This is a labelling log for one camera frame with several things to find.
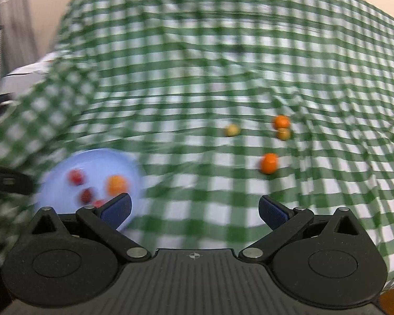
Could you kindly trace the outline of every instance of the green and white checkered tablecloth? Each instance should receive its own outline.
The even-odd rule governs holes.
[[[1,165],[39,179],[77,151],[131,153],[147,194],[126,234],[150,250],[240,250],[269,231],[265,194],[347,206],[394,286],[393,18],[362,0],[73,0],[56,50],[0,124]],[[231,122],[242,133],[227,138]],[[280,156],[269,176],[266,152]],[[0,262],[26,202],[0,200]]]

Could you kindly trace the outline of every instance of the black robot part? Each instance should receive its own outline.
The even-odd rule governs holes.
[[[130,202],[124,194],[76,214],[38,211],[3,266],[17,299],[3,314],[384,314],[374,303],[387,268],[348,208],[315,216],[263,196],[260,217],[275,230],[238,256],[159,249],[152,257],[116,231]]]

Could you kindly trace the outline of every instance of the white crosshair logo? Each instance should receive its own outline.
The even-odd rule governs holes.
[[[188,255],[188,257],[190,257],[191,259],[196,260],[197,258],[200,258],[201,255],[200,255],[199,253],[197,253],[197,252],[193,252],[193,253],[190,253],[190,254]]]

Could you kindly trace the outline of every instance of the red fruit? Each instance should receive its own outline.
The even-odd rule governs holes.
[[[72,169],[68,173],[68,179],[73,185],[80,186],[85,182],[85,175],[80,169]]]
[[[105,204],[105,200],[97,200],[92,203],[96,208],[100,208],[102,205]]]
[[[93,199],[93,190],[92,188],[85,188],[80,194],[80,201],[84,204],[88,204]]]

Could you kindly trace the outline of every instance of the triangular cutout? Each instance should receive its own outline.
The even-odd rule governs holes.
[[[336,232],[350,234],[350,235],[358,235],[359,234],[348,216],[342,217],[340,219],[340,223],[337,226]]]
[[[42,216],[39,220],[37,226],[35,226],[32,234],[43,234],[43,233],[50,233],[55,232],[56,228],[51,220],[50,216]]]

